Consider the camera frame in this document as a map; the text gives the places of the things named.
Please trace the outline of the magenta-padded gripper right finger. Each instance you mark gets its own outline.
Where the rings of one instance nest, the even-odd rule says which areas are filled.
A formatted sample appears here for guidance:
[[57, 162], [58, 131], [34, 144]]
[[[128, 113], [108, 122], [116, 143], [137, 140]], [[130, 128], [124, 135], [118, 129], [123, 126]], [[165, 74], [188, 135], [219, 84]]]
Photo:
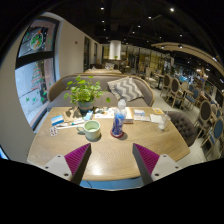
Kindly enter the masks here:
[[132, 153], [144, 185], [181, 170], [181, 167], [167, 154], [158, 155], [139, 144], [133, 144]]

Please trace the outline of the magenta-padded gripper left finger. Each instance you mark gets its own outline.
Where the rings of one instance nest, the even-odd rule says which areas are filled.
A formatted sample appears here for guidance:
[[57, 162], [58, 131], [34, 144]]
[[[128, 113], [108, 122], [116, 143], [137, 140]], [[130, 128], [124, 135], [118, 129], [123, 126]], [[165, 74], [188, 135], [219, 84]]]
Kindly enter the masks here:
[[90, 155], [91, 144], [88, 143], [66, 155], [56, 155], [44, 165], [44, 170], [79, 185]]

